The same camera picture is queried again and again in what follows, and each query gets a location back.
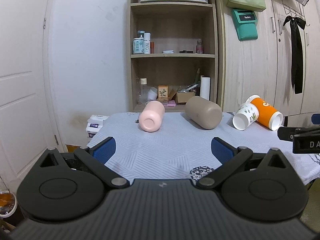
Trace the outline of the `pink tumbler grey lid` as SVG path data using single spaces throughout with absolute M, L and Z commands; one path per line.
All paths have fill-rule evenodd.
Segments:
M 165 108 L 161 102 L 150 101 L 139 116 L 139 126 L 146 132 L 155 132 L 161 127 Z

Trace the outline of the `orange paper cup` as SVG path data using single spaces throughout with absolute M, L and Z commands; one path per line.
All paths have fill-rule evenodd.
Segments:
M 246 102 L 257 107 L 259 112 L 259 124 L 269 128 L 272 131 L 276 131 L 281 126 L 284 118 L 283 114 L 260 96 L 252 95 L 246 100 Z

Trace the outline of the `white floral paper cup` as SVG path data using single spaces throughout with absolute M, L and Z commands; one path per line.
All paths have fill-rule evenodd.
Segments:
M 252 123 L 257 121 L 258 117 L 259 111 L 255 105 L 252 103 L 243 103 L 233 116 L 232 123 L 236 129 L 244 131 Z

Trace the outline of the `white tissue pack stack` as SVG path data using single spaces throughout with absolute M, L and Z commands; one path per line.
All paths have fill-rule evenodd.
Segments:
M 89 138 L 93 138 L 104 126 L 108 116 L 92 115 L 87 120 L 86 132 Z

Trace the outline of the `white panel door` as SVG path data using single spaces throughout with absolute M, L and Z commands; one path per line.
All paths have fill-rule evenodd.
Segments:
M 13 187 L 56 146 L 43 62 L 48 0 L 1 0 L 1 178 Z

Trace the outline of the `light wood wardrobe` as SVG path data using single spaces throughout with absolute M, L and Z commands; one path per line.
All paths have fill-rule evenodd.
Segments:
M 257 12 L 255 40 L 240 41 L 226 0 L 216 0 L 219 28 L 219 103 L 235 111 L 257 94 L 285 116 L 319 111 L 319 10 L 316 0 L 265 0 Z M 306 21 L 300 31 L 303 44 L 303 92 L 291 87 L 291 33 L 286 16 Z

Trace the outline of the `small cardboard box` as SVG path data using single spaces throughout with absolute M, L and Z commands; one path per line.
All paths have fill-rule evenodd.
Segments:
M 175 89 L 172 89 L 169 93 L 169 99 L 174 100 L 176 104 L 186 104 L 193 96 L 195 96 L 194 92 L 177 92 Z

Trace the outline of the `white paper towel roll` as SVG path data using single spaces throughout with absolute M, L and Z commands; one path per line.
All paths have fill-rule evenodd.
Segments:
M 200 97 L 206 100 L 210 99 L 210 77 L 201 76 Z

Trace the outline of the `clear bottle beige cap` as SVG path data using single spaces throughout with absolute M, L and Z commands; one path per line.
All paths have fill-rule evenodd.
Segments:
M 141 78 L 139 82 L 139 101 L 142 105 L 146 103 L 148 99 L 148 82 L 147 78 Z

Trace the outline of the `black ribbon bow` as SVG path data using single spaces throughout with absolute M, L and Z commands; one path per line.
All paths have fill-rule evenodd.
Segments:
M 303 92 L 303 45 L 300 29 L 305 29 L 306 22 L 300 17 L 287 16 L 283 26 L 288 22 L 291 30 L 291 86 L 295 94 L 301 94 Z

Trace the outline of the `orange floral small box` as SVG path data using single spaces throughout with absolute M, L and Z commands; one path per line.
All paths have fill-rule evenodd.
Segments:
M 157 100 L 160 102 L 167 102 L 169 100 L 169 86 L 166 86 L 166 85 L 158 86 Z

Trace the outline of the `pink small bottle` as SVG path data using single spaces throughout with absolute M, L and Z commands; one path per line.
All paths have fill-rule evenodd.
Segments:
M 197 53 L 197 54 L 203 54 L 203 44 L 202 44 L 202 39 L 201 39 L 201 38 L 199 38 L 199 39 L 197 40 L 196 53 Z

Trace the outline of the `teal label jar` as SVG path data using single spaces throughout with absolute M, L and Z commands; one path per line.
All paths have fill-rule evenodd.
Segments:
M 138 37 L 134 38 L 132 41 L 132 53 L 135 54 L 144 54 L 144 34 L 145 31 L 137 31 Z

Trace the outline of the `red small bottle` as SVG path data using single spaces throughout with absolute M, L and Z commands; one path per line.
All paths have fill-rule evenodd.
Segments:
M 150 42 L 150 53 L 151 54 L 155 53 L 155 43 L 153 41 Z

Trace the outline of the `white tube bottle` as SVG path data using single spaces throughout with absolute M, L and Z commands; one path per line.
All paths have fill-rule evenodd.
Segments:
M 150 54 L 150 42 L 151 42 L 151 34 L 150 33 L 144 33 L 144 54 Z

